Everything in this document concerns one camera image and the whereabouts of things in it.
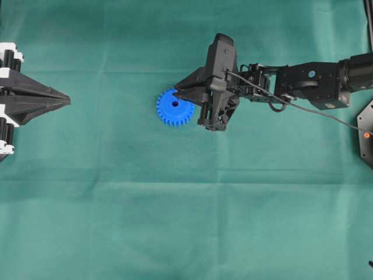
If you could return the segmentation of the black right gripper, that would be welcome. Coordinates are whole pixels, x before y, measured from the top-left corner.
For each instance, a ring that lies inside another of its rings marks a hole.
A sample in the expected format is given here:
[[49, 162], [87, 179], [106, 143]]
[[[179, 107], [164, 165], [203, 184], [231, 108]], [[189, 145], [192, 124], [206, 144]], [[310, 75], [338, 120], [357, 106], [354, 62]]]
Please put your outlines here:
[[205, 67], [201, 66], [174, 85], [178, 90], [176, 97], [201, 106], [198, 125], [209, 131], [225, 131], [241, 98], [251, 102], [266, 103], [272, 111], [277, 113], [280, 111], [274, 106], [275, 103], [279, 103], [278, 100], [263, 92], [270, 91], [270, 77], [276, 75], [279, 69], [278, 66], [242, 64], [234, 70], [235, 75], [226, 75], [229, 81], [225, 91], [217, 92], [209, 89], [208, 95], [205, 92]]

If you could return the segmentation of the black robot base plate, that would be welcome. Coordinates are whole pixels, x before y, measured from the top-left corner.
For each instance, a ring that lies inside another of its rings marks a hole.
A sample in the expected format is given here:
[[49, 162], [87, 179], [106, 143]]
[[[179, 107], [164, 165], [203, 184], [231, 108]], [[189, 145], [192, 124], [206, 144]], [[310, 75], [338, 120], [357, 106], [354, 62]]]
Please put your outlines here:
[[372, 101], [370, 101], [357, 115], [360, 156], [362, 160], [372, 168]]

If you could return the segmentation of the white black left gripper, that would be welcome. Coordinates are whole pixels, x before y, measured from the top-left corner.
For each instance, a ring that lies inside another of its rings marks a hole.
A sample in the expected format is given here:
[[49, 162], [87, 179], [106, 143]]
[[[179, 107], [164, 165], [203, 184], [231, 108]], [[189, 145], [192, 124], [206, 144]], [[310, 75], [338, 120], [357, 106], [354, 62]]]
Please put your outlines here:
[[1, 87], [24, 96], [48, 97], [63, 101], [1, 101], [1, 162], [14, 154], [15, 128], [32, 119], [71, 104], [71, 98], [20, 73], [24, 55], [15, 43], [1, 43]]

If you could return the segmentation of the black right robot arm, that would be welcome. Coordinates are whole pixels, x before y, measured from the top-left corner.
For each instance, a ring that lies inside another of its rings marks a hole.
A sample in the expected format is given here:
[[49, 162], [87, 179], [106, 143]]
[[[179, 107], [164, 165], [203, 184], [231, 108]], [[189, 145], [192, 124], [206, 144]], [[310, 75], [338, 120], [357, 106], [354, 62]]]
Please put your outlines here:
[[174, 96], [200, 106], [198, 124], [210, 131], [226, 130], [240, 99], [266, 103], [277, 113], [297, 99], [318, 110], [347, 108], [351, 93], [372, 88], [372, 54], [336, 63], [224, 67], [219, 74], [209, 75], [204, 66], [175, 85]]

